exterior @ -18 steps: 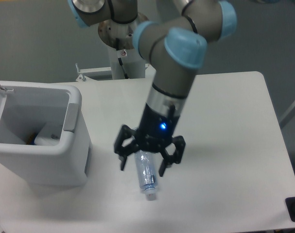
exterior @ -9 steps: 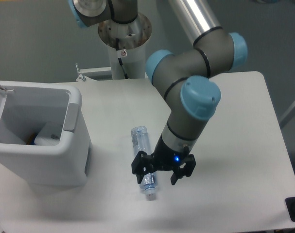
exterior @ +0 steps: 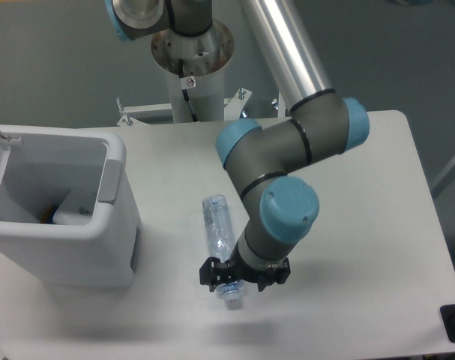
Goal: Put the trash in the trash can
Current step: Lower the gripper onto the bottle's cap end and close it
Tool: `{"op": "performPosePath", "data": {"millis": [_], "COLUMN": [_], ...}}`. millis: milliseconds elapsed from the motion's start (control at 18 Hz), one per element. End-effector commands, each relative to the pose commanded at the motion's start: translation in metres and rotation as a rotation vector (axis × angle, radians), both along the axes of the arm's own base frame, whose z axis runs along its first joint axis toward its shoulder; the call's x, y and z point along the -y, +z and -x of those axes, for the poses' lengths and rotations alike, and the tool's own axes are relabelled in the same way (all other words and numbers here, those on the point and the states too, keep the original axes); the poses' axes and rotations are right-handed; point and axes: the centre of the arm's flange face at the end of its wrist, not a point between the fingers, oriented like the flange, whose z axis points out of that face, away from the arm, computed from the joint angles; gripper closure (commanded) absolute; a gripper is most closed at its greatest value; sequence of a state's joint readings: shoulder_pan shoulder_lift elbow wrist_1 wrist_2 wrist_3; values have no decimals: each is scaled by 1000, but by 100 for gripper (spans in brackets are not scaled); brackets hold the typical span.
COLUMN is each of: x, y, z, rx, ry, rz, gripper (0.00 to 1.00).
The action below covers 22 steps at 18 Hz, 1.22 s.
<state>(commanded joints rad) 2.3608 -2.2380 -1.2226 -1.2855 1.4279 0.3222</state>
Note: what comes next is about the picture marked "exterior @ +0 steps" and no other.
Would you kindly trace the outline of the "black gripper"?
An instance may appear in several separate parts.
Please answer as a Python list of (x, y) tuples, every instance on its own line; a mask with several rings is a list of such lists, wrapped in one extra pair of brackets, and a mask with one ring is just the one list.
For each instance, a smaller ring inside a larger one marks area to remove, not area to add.
[(260, 269), (248, 265), (241, 257), (239, 249), (234, 249), (229, 261), (222, 262), (210, 256), (199, 269), (199, 282), (213, 293), (219, 286), (233, 282), (233, 275), (238, 280), (257, 284), (259, 292), (267, 287), (284, 284), (291, 274), (289, 258), (286, 257), (278, 266), (262, 266)]

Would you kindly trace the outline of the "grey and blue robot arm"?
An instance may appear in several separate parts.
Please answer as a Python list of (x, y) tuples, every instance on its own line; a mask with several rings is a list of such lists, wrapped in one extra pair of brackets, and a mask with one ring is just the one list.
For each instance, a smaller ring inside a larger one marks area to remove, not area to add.
[[(117, 35), (151, 36), (157, 63), (174, 76), (187, 120), (202, 120), (194, 89), (227, 62), (228, 43), (210, 1), (107, 1)], [(215, 147), (247, 213), (248, 223), (230, 258), (208, 258), (201, 284), (215, 290), (247, 281), (260, 290), (284, 284), (288, 255), (319, 213), (315, 191), (293, 172), (365, 142), (370, 122), (358, 100), (340, 97), (328, 80), (292, 1), (243, 1), (290, 119), (263, 128), (242, 118), (225, 126)]]

